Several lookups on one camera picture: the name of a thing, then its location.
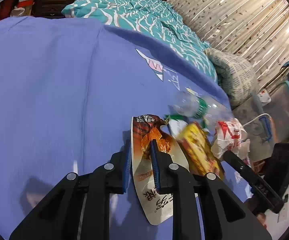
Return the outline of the yellow red seasoning box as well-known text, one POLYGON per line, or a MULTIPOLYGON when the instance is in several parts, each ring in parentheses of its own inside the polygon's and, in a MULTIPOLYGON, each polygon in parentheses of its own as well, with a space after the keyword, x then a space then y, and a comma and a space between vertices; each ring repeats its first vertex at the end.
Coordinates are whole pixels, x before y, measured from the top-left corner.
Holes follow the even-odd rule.
POLYGON ((224 170, 220 161, 213 156, 211 145, 197 122, 188 124, 176 137, 189 163, 192 174, 204 176, 214 173, 221 180, 224 179, 224 170))

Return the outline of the orange white snack wrapper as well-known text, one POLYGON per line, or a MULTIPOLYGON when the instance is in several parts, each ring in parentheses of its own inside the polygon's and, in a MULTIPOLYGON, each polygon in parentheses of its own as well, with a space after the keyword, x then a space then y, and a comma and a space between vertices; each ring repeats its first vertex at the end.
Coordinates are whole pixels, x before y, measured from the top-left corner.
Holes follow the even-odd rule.
POLYGON ((189 164, 176 140, 161 130, 168 124, 156 115, 132 117, 131 153, 132 175, 138 199, 144 214, 152 225, 159 225, 173 215, 173 195, 158 194, 155 187, 149 144, 155 139, 158 148, 168 153, 172 160, 189 169, 189 164))

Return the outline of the clear plastic bottle green label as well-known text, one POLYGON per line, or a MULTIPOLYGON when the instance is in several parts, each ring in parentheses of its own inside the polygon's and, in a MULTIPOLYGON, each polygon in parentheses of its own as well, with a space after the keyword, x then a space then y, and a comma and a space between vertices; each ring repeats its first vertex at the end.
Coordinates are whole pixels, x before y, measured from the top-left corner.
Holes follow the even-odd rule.
POLYGON ((187 119, 200 120, 202 128, 210 133, 214 133, 218 121, 230 121, 234 117, 231 109, 213 97, 189 88, 177 94, 172 108, 174 113, 187 119))

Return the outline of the white red plastic bag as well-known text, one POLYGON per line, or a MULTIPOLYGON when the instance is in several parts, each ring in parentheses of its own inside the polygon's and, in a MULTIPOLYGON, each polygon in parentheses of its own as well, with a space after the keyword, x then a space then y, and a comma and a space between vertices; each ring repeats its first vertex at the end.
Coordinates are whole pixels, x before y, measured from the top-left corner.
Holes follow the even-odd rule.
POLYGON ((219 160, 223 159, 222 156, 226 151, 231 151, 240 159, 245 160, 250 152, 250 139, 247 137, 248 134, 238 119, 218 121, 211 152, 219 160))

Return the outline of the beige checked folded blanket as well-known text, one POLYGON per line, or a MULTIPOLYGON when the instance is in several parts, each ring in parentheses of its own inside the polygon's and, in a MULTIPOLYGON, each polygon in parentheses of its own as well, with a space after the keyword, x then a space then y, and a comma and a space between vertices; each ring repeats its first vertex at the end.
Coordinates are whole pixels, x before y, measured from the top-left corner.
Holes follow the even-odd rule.
POLYGON ((241 105, 255 92, 258 82, 255 70, 248 60, 215 48, 205 49, 205 54, 215 67, 231 107, 241 105))

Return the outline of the beige leaf-print curtain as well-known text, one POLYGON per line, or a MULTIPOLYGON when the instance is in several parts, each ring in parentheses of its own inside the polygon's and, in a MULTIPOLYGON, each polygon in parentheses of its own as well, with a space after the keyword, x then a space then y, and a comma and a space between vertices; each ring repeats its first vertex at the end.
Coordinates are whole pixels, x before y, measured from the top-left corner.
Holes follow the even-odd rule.
POLYGON ((287 0, 168 0, 212 48, 247 59, 264 87, 289 61, 287 0))

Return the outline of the teal patterned quilt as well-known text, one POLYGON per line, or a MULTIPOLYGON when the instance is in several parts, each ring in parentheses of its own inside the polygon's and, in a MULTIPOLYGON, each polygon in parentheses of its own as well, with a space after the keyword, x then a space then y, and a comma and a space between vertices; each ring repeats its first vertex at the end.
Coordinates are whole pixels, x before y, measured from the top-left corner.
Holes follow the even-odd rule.
POLYGON ((163 42, 181 58, 217 81, 213 63, 205 55, 208 42, 184 24, 163 0, 74 0, 61 13, 66 18, 94 18, 103 24, 138 31, 163 42))

